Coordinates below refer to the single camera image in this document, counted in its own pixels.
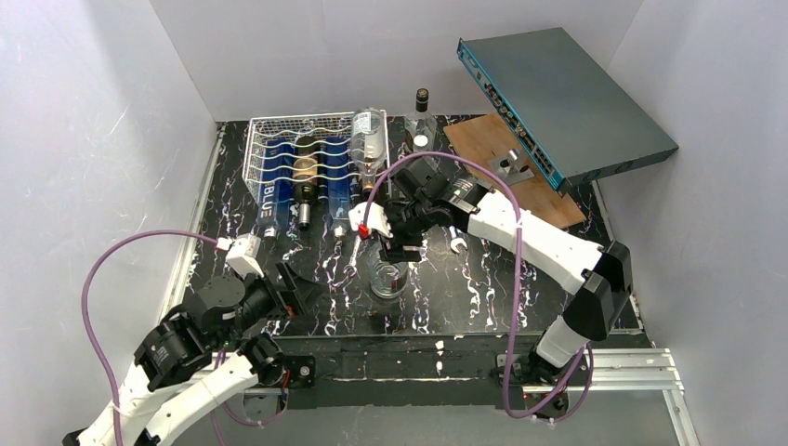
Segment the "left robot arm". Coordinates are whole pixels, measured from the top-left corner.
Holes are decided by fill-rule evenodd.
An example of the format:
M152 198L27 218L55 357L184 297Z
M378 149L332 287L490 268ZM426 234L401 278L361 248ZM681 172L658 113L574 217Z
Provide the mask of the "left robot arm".
M312 387L315 360L288 356L270 334L251 334L263 320L307 314L327 287L279 263L272 278L257 272L215 276L175 306L142 340L118 390L89 427L65 445L169 445L230 397L254 386Z

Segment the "square bottle dark label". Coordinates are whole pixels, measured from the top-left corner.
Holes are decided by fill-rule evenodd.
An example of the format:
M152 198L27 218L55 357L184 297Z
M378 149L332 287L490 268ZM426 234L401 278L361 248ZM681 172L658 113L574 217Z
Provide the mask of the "square bottle dark label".
M415 95L415 108L404 118L406 130L406 144L411 150L411 139L416 134L430 134L434 138L437 133L437 119L428 110L429 92L426 88L419 88Z

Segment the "clear bottle white cap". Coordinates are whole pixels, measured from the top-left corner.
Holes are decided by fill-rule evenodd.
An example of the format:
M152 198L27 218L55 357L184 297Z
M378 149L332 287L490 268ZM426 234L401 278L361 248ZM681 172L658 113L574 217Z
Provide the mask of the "clear bottle white cap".
M434 149L434 138L430 134L416 134L411 139L411 153L432 152ZM435 158L431 155L419 157L420 161L435 164Z

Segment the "large clear round bottle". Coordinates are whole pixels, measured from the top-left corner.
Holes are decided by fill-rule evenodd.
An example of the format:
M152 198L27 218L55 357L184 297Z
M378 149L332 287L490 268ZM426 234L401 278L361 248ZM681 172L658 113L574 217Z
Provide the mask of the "large clear round bottle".
M405 290L409 265L407 262L392 263L385 260L381 252L381 243L375 242L368 258L370 288L381 299L394 299Z

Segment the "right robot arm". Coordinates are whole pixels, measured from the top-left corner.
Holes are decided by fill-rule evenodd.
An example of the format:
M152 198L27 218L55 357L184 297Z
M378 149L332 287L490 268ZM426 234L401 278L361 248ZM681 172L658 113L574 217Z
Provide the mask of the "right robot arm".
M612 241L603 246L575 237L521 209L511 192L467 171L470 163L440 153L408 155L382 172L373 188L391 180L403 194L384 204L369 198L351 215L366 237L375 231L388 262L417 261L424 233L454 227L494 243L547 274L571 296L521 362L534 379L555 376L588 342L605 340L632 294L631 253Z

